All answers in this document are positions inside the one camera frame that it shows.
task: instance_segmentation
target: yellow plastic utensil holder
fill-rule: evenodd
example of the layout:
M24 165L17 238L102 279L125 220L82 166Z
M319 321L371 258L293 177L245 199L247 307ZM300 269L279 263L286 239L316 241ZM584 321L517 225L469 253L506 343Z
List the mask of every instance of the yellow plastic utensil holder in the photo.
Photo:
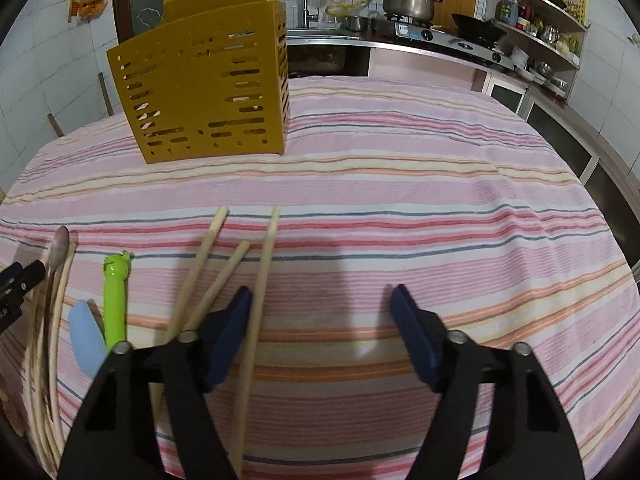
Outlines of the yellow plastic utensil holder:
M285 24L276 0L165 0L158 27L107 52L148 164L284 152Z

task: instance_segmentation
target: chopstick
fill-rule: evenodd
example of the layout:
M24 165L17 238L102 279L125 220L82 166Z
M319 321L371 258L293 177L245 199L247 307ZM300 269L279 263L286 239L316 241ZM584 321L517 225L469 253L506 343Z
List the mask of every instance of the chopstick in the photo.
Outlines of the chopstick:
M200 248L196 253L196 259L191 265L191 269L187 274L187 277L180 288L180 292L178 292L178 297L175 300L174 310L171 314L171 319L169 320L169 325L166 328L166 332L164 333L164 344L167 344L171 339L176 337L180 332L180 328L182 327L182 318L184 317L184 311L187 308L187 303L193 294L193 288L195 286L196 280L200 275L200 271L204 266L205 261L207 260L207 256L209 256L209 250L213 245L213 242L218 238L218 234L220 234L220 229L222 228L222 224L226 219L226 215L229 213L229 208L225 205L220 206L216 215L213 217L213 221L209 226L209 230L205 234L202 239L202 243L200 244Z
M189 315L189 319L187 323L185 323L182 330L197 330L202 321L207 317L209 310L211 310L211 305L218 297L218 294L225 286L226 282L228 282L231 275L236 270L236 267L244 258L244 255L249 250L249 242L243 240L240 242L236 250L231 255L231 258L226 262L225 266L222 267L222 270L216 276L216 279L211 284L209 289L206 291L205 295L202 297L197 306L193 309L193 311Z
M228 453L229 460L238 478L242 475L242 456L244 455L244 433L246 429L246 418L249 405L249 391L252 379L254 378L255 349L258 345L260 324L262 322L262 308L264 306L264 295L267 290L267 278L269 276L269 266L273 255L273 248L278 230L278 220L280 219L280 206L273 208L271 219L267 227L267 235L262 244L262 254L258 275L255 280L254 299L249 314L249 323L246 330L244 345L242 346L242 357L238 381L236 383L236 402L234 403L234 414L231 424L231 436L229 437Z
M58 285L58 292L54 303L54 308L51 316L51 338L49 341L49 395L50 405L52 413L50 421L53 426L53 437L56 450L60 457L65 449L65 439L62 435L62 425L60 423L60 409L58 407L58 341L60 339L60 319L62 317L62 307L65 301L66 284L69 280L69 273L71 272L71 264L76 254L76 248L78 244L75 242L69 243L69 248L66 252L66 260L62 267L62 273L60 274L60 284Z

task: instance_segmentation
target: kitchen shelf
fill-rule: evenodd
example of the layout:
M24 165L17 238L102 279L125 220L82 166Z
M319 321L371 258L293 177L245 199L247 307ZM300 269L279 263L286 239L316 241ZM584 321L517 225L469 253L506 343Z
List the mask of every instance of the kitchen shelf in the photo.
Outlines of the kitchen shelf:
M565 58L551 45L545 43L538 38L534 38L528 32L519 28L511 27L506 23L494 20L494 25L507 31L507 38L511 43L517 44L522 50L529 54L533 59L539 59L549 63L553 68L561 70L580 70L580 66L576 65L570 59Z
M586 27L581 25L573 16L567 14L549 0L518 0L518 2L530 5L534 11L539 13L543 18L552 20L552 24L557 25L563 34L586 32L587 30Z

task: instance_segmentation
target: pink striped cloth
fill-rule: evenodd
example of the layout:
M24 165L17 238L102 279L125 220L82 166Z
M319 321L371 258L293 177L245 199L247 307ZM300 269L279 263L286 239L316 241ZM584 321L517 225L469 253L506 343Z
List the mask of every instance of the pink striped cloth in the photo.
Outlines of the pink striped cloth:
M0 207L0 264L40 257L60 224L78 240L59 348L65 431L90 384L70 349L68 308L83 299L100 312L105 255L135 255L128 337L149 346L218 206L230 215L191 301L240 240L252 244L220 308L253 286L275 204L246 478L404 478L438 399L388 314L398 283L478 342L532 344L588 478L628 433L640 412L638 290L578 179L485 95L366 78L292 80L284 156L148 166L123 115L38 153ZM24 322L0 337L0 370L16 394L24 342ZM207 397L223 440L235 376ZM487 399L483 391L463 475L478 468ZM159 436L167 470L180 474L170 431Z

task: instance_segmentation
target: metal spoon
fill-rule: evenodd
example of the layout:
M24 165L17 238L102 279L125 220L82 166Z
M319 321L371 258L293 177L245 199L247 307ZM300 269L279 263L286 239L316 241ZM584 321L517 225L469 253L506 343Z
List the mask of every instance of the metal spoon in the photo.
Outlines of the metal spoon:
M51 250L49 253L49 266L47 267L47 293L44 300L44 396L49 413L51 413L51 395L49 391L49 322L51 317L51 301L53 294L53 283L56 271L65 263L66 253L69 250L69 229L62 226L58 228L53 236Z

